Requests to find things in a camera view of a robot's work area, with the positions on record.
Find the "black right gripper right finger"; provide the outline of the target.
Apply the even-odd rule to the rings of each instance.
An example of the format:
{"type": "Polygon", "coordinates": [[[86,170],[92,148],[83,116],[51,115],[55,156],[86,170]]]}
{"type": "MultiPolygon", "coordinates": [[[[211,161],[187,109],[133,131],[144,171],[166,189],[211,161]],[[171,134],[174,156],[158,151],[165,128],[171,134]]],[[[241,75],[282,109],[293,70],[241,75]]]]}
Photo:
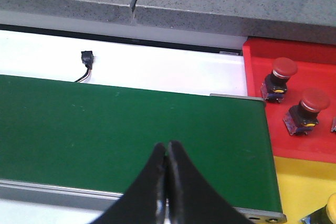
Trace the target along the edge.
{"type": "Polygon", "coordinates": [[[206,181],[179,141],[168,144],[167,174],[171,223],[252,223],[206,181]]]}

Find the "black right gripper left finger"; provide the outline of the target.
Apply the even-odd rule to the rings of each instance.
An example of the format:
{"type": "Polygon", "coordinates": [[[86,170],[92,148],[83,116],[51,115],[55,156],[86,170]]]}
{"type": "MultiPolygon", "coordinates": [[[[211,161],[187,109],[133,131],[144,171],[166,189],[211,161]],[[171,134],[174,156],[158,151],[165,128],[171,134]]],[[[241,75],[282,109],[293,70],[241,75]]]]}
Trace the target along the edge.
{"type": "Polygon", "coordinates": [[[165,172],[165,147],[159,143],[126,192],[92,223],[164,223],[165,172]]]}

